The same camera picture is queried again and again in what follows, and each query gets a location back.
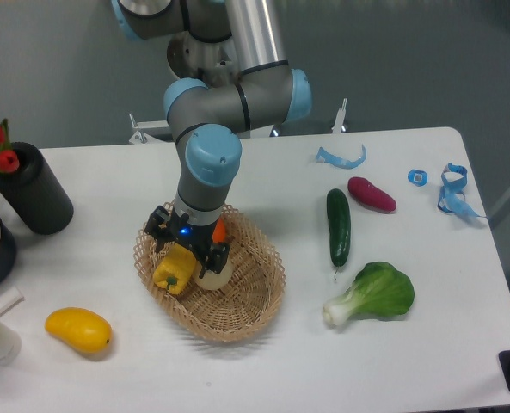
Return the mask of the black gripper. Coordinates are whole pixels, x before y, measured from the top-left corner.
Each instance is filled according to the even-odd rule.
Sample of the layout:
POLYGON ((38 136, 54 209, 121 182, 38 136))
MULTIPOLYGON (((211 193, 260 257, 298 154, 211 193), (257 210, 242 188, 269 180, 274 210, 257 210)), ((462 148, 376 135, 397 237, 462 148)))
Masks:
POLYGON ((157 206, 145 224, 145 233, 155 241, 156 252, 161 251, 164 245, 173 239, 190 250, 201 265, 199 275, 201 279, 209 271, 220 274, 227 264, 230 245, 212 242, 217 221, 209 225, 194 225, 188 220, 189 216, 186 213, 182 216, 177 213, 169 215, 163 206, 157 206))

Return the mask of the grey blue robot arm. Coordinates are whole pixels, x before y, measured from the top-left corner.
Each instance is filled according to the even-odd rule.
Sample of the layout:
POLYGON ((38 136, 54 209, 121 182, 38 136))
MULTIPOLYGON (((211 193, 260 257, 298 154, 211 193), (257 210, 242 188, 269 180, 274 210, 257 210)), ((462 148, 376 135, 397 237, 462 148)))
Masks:
POLYGON ((163 97, 181 175, 173 210, 156 209, 145 230, 219 273, 230 248, 212 234, 240 167, 239 134, 307 116, 308 77, 289 65, 271 1, 115 1, 113 8, 128 36, 181 42, 183 66, 163 97))

